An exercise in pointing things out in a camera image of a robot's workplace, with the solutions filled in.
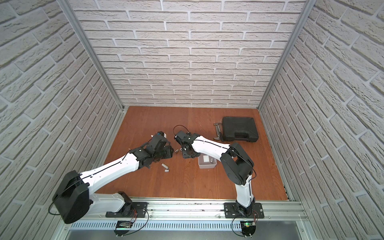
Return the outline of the translucent plastic storage box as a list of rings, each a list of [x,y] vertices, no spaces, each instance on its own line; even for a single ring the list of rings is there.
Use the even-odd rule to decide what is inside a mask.
[[[213,169],[216,167],[217,165],[217,159],[210,157],[210,161],[209,162],[204,162],[203,161],[203,156],[208,156],[208,155],[204,155],[204,154],[201,154],[199,157],[198,157],[198,165],[199,165],[199,168],[200,169]]]

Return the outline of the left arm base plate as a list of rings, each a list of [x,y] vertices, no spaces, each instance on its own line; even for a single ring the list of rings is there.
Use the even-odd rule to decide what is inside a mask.
[[[125,203],[123,207],[117,212],[106,212],[106,218],[145,218],[148,202],[132,202]]]

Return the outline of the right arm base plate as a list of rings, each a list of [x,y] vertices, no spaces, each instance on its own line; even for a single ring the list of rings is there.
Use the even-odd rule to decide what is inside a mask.
[[[257,218],[265,217],[263,206],[261,203],[252,202],[247,208],[239,203],[224,203],[224,213],[227,219],[233,218]]]

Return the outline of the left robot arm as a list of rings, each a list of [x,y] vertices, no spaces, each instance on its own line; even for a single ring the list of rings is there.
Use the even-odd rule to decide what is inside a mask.
[[[56,215],[61,216],[65,224],[71,224],[92,211],[97,212],[101,208],[94,195],[97,190],[128,173],[149,168],[153,162],[170,159],[173,153],[172,146],[161,140],[145,143],[99,168],[82,173],[68,172],[52,197]]]

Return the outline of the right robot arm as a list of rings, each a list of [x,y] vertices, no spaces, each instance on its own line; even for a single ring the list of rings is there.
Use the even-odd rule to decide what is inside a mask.
[[[235,184],[237,204],[239,207],[249,209],[254,201],[251,180],[254,163],[238,143],[222,144],[206,139],[199,134],[178,132],[175,140],[181,145],[183,158],[193,159],[201,154],[219,160],[227,177]]]

